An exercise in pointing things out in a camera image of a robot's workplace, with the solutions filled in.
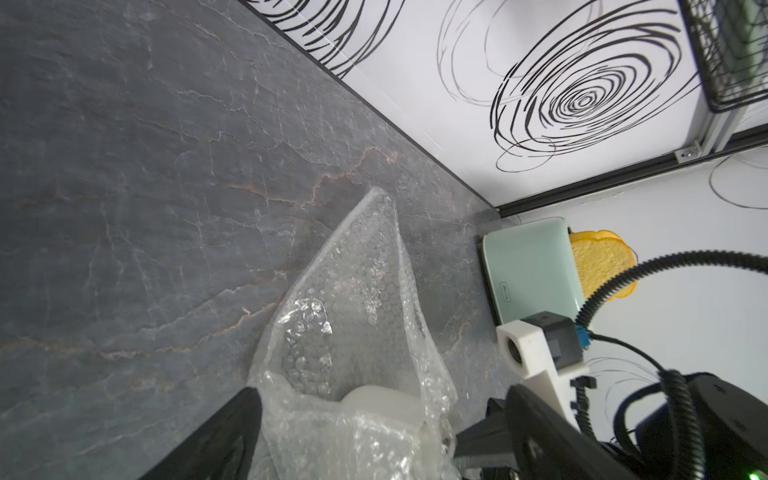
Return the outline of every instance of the white object in bubble wrap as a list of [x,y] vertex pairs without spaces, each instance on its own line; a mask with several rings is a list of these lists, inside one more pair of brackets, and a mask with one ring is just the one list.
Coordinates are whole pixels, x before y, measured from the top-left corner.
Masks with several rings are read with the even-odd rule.
[[[383,190],[368,192],[291,287],[248,385],[261,394],[269,447],[257,445],[252,478],[458,479],[447,420],[455,387]],[[372,394],[363,386],[388,391],[411,413],[360,408]]]

